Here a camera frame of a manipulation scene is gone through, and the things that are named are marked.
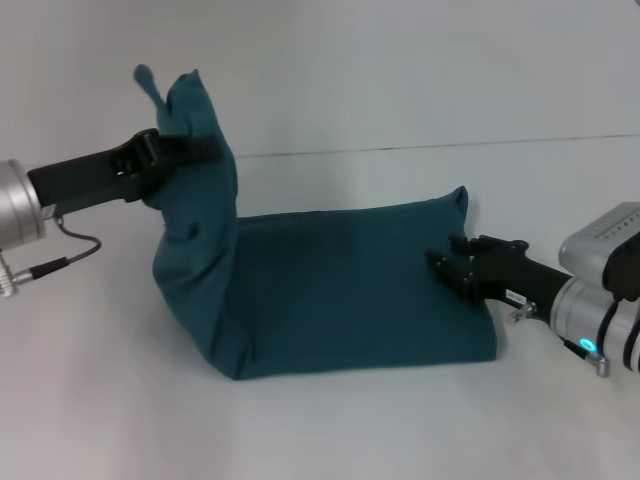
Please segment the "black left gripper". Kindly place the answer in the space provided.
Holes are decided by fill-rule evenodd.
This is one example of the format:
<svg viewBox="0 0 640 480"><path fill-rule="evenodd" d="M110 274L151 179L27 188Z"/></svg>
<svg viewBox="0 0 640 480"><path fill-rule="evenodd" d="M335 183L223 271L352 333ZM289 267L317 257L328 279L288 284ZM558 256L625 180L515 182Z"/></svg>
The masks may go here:
<svg viewBox="0 0 640 480"><path fill-rule="evenodd" d="M162 135L148 129L115 148L32 169L28 178L43 207L88 209L114 200L138 201L157 188L167 172L221 158L214 137Z"/></svg>

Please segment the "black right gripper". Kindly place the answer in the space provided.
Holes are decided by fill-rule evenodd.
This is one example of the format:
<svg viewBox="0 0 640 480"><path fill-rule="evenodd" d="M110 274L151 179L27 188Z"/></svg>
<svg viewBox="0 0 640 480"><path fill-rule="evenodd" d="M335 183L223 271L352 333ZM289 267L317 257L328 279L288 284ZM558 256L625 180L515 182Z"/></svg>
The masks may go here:
<svg viewBox="0 0 640 480"><path fill-rule="evenodd" d="M425 253L426 264L442 284L470 303L492 299L511 306L527 302L552 306L571 279L559 270L529 259L526 256L529 244L523 240L451 235L449 245L456 255L472 257L470 271L459 269L435 251Z"/></svg>

